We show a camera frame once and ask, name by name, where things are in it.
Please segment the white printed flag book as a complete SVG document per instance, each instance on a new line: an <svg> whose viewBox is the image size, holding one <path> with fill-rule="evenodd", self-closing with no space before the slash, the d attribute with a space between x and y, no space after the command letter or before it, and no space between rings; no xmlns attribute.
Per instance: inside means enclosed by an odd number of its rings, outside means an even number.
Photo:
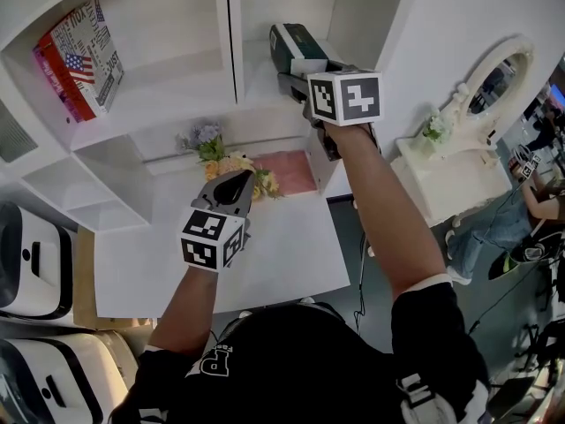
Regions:
<svg viewBox="0 0 565 424"><path fill-rule="evenodd" d="M49 35L90 114L85 120L109 112L124 77L124 67L111 39L100 0L88 0L70 11Z"/></svg>

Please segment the green and white box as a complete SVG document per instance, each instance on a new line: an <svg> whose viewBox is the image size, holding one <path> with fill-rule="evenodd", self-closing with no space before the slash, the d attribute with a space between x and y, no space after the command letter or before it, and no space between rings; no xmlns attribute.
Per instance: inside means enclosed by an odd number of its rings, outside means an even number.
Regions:
<svg viewBox="0 0 565 424"><path fill-rule="evenodd" d="M279 73L305 77L326 71L326 52L302 24L272 25L269 44L271 59Z"/></svg>

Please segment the cream ornate dressing table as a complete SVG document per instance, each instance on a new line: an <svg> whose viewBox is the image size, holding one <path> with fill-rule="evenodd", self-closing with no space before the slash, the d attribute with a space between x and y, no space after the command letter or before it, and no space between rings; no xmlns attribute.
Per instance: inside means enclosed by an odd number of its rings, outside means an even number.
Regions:
<svg viewBox="0 0 565 424"><path fill-rule="evenodd" d="M435 145L424 140L425 122L437 112L431 104L422 104L416 113L418 131L395 141L399 156L391 163L430 227L482 208L511 188L496 153L504 111L491 107L465 115L454 104L444 110L453 124L449 140Z"/></svg>

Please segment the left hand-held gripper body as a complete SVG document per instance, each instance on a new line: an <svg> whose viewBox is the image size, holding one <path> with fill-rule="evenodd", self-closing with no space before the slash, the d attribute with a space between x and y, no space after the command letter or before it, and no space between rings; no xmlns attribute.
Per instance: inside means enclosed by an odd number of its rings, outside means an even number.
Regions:
<svg viewBox="0 0 565 424"><path fill-rule="evenodd" d="M252 203L234 208L214 206L206 199L195 199L183 213L179 232L184 262L213 272L231 267L250 238L248 213Z"/></svg>

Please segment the small white flower vase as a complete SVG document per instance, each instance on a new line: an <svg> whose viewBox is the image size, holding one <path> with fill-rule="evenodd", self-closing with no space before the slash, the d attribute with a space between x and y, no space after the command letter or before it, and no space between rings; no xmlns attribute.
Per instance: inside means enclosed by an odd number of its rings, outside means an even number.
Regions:
<svg viewBox="0 0 565 424"><path fill-rule="evenodd" d="M451 137L452 124L438 109L432 109L426 118L422 134L434 143L443 144Z"/></svg>

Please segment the person's right forearm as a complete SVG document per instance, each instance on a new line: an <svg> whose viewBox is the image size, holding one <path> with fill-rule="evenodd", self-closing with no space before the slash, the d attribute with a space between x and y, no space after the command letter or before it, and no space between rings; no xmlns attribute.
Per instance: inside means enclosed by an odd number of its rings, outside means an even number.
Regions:
<svg viewBox="0 0 565 424"><path fill-rule="evenodd" d="M343 160L363 229L393 297L416 292L453 298L438 243L369 130L329 123L325 129Z"/></svg>

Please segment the yellow flower bouquet black pot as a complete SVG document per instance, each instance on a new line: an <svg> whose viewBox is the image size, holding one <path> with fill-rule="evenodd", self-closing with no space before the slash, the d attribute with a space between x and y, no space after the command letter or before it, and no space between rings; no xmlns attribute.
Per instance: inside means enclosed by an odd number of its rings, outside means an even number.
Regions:
<svg viewBox="0 0 565 424"><path fill-rule="evenodd" d="M229 172L251 171L254 176L253 201L263 198L279 199L283 193L272 170L263 168L245 152L228 152L222 138L219 122L204 122L193 125L187 132L175 136L176 150L179 154L193 152L203 165L205 180L219 178Z"/></svg>

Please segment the purple book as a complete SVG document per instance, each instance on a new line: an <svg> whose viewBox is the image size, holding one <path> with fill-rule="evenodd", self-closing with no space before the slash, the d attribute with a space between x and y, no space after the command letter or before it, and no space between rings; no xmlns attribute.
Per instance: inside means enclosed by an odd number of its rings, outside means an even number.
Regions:
<svg viewBox="0 0 565 424"><path fill-rule="evenodd" d="M51 85L52 89L56 92L57 97L63 103L65 108L72 114L72 103L67 100L66 92L64 91L60 81L53 72L48 60L44 56L42 49L39 45L36 45L33 49L34 57L37 64L40 66L43 75L45 76L48 83Z"/></svg>

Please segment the brown cardboard box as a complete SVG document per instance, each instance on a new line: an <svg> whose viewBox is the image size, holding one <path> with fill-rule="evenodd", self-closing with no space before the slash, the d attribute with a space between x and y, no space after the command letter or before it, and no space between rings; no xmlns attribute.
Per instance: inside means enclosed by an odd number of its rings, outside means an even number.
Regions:
<svg viewBox="0 0 565 424"><path fill-rule="evenodd" d="M94 238L95 235L82 226L78 229L73 261L72 314L75 325L93 330L123 330L150 328L152 320L147 318L99 317L96 309L94 284Z"/></svg>

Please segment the white black robot machine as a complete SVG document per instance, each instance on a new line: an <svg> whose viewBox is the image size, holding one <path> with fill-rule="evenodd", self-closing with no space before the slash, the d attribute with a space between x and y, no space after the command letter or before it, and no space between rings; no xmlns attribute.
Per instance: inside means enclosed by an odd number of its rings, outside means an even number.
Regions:
<svg viewBox="0 0 565 424"><path fill-rule="evenodd" d="M0 424L106 424L137 370L115 331L0 339Z"/></svg>
<svg viewBox="0 0 565 424"><path fill-rule="evenodd" d="M71 312L76 237L0 201L0 314L52 321Z"/></svg>

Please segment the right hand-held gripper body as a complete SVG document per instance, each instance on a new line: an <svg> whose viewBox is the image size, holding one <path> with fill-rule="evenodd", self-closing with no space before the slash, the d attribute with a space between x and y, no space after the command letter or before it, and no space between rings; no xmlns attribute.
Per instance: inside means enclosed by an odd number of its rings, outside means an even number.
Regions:
<svg viewBox="0 0 565 424"><path fill-rule="evenodd" d="M316 130L329 161L341 158L324 124L345 127L382 120L382 74L368 70L316 72L305 76L305 118Z"/></svg>

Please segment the pink square mat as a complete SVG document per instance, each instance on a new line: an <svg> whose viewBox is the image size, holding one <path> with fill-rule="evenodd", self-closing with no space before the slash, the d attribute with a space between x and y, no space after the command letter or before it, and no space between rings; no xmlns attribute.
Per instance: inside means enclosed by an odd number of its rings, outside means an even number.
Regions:
<svg viewBox="0 0 565 424"><path fill-rule="evenodd" d="M255 163L274 173L279 191L285 196L316 192L318 189L310 163L302 150L261 155L255 158Z"/></svg>

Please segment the white desk with shelves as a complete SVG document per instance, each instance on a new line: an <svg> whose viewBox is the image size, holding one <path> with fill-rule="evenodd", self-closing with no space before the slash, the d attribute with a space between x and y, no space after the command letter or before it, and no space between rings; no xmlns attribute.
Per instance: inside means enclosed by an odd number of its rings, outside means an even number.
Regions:
<svg viewBox="0 0 565 424"><path fill-rule="evenodd" d="M413 0L0 0L0 178L30 209L94 234L94 285L103 317L157 317L185 272L180 227L204 185L175 138L222 124L230 149L275 160L300 154L311 191L252 207L246 248L221 273L217 312L342 288L349 278L327 199L338 192L302 108L281 93L269 29L304 25L327 55L381 69ZM109 111L77 122L34 57L65 16L101 12L122 70Z"/></svg>

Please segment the person's black printed shirt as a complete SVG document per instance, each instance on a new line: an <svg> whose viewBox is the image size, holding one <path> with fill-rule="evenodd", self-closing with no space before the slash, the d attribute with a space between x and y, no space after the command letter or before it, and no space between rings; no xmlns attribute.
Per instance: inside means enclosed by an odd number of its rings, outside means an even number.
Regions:
<svg viewBox="0 0 565 424"><path fill-rule="evenodd" d="M219 343L199 358L148 348L109 424L335 421L483 424L489 374L453 298L404 293L390 353L353 329L334 342L277 351Z"/></svg>

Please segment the red book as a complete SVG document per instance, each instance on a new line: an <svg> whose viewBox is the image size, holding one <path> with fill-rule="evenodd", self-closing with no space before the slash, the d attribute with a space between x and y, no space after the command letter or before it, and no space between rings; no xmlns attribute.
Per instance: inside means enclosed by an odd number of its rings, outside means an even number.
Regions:
<svg viewBox="0 0 565 424"><path fill-rule="evenodd" d="M89 121L95 118L95 114L87 103L83 94L79 91L78 86L74 82L71 74L64 65L64 60L57 50L57 46L53 41L51 34L45 34L38 44L44 56L49 62L53 72L60 81L67 95L67 100L72 103L72 116L77 123Z"/></svg>

